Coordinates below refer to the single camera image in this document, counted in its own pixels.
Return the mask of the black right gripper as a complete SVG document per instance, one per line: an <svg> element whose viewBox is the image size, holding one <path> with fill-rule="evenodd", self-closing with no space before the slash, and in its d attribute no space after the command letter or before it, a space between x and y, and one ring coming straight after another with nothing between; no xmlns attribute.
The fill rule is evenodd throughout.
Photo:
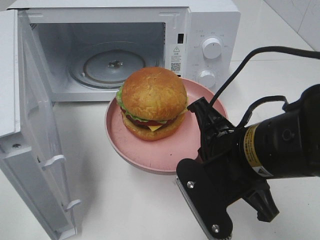
<svg viewBox="0 0 320 240"><path fill-rule="evenodd" d="M199 177L206 180L248 180L250 166L245 156L245 134L248 128L234 126L201 97L187 109L194 113L200 130ZM250 189L243 199L257 211L257 219L271 222L279 210L268 183Z"/></svg>

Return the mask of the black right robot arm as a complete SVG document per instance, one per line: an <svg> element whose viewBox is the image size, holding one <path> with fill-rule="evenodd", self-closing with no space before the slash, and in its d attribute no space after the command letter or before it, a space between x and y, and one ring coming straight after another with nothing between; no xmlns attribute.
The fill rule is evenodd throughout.
<svg viewBox="0 0 320 240"><path fill-rule="evenodd" d="M272 221L279 210L269 179L317 177L320 174L320 86L306 89L292 103L282 95L252 103L233 125L205 98L188 106L195 114L201 144L198 160L208 176L219 209L239 199Z"/></svg>

